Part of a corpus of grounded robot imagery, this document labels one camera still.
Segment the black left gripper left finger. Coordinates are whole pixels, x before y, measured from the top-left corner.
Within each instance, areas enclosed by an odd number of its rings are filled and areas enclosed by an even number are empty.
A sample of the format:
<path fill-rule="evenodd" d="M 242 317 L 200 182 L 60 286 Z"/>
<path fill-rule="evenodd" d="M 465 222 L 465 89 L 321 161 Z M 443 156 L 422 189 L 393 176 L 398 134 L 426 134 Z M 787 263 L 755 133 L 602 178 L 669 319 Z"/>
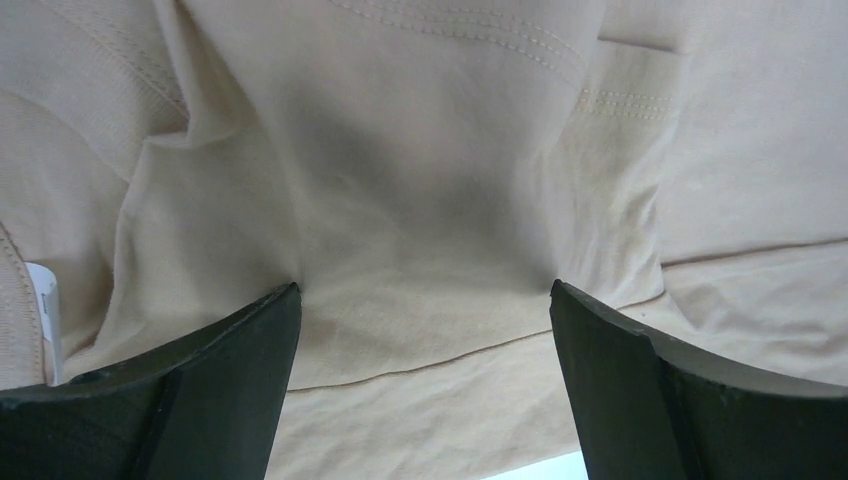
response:
<path fill-rule="evenodd" d="M 290 284 L 56 386 L 1 394 L 5 479 L 261 479 L 301 328 Z"/>

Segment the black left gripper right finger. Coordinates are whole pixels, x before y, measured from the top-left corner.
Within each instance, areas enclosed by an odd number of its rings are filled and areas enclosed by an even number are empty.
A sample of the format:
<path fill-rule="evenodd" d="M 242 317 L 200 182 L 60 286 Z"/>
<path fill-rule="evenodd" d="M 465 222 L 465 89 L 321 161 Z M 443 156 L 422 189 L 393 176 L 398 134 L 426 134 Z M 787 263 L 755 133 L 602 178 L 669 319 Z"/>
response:
<path fill-rule="evenodd" d="M 592 479 L 843 479 L 847 390 L 746 365 L 556 281 L 550 318 Z"/>

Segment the beige t shirt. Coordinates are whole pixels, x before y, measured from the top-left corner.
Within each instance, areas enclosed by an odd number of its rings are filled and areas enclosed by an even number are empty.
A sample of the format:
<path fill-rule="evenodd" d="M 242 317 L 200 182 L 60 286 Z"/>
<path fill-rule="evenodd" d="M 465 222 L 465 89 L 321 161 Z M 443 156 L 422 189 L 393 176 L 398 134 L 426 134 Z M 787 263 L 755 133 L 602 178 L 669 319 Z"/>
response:
<path fill-rule="evenodd" d="M 574 451 L 570 283 L 847 381 L 843 1 L 5 1 L 1 392 L 296 284 L 261 479 Z"/>

